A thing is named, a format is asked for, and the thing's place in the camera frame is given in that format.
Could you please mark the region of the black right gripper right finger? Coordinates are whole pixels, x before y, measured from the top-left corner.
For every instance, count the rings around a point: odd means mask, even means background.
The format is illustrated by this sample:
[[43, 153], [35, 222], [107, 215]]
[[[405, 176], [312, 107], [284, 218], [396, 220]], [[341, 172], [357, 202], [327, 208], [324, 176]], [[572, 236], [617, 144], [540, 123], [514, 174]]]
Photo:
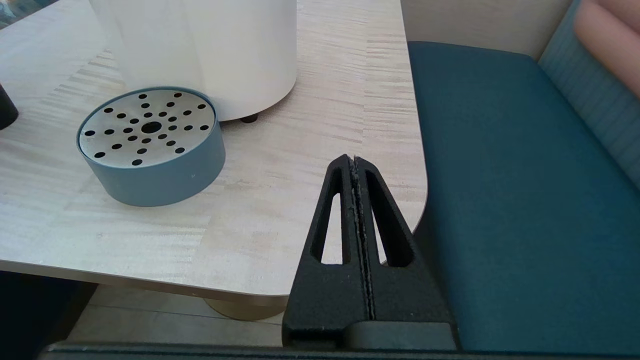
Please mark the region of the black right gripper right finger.
[[378, 168], [355, 157], [353, 179], [368, 318], [452, 324], [448, 303]]

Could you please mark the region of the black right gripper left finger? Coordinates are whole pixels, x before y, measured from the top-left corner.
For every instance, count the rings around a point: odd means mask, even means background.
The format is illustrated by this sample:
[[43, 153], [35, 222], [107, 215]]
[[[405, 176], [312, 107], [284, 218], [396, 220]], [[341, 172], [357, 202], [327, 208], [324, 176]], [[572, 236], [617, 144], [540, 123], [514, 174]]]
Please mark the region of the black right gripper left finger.
[[[284, 347], [336, 349], [345, 330], [371, 316], [355, 194], [355, 164], [343, 154], [330, 162], [322, 183], [282, 321]], [[322, 262], [334, 196], [340, 206], [341, 264]]]

